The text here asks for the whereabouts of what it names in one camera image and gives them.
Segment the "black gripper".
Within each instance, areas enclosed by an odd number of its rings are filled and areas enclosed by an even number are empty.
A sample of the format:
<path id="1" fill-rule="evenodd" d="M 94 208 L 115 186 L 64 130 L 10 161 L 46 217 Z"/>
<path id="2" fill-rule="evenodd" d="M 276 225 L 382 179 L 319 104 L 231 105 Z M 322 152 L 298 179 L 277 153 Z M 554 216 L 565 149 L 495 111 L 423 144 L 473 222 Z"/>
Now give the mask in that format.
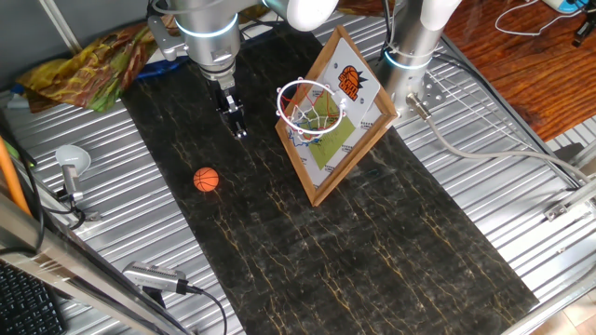
<path id="1" fill-rule="evenodd" d="M 227 116 L 230 129 L 239 139 L 248 135 L 244 121 L 244 105 L 237 94 L 236 86 L 221 88 L 218 81 L 208 81 L 210 97 L 218 113 Z"/>

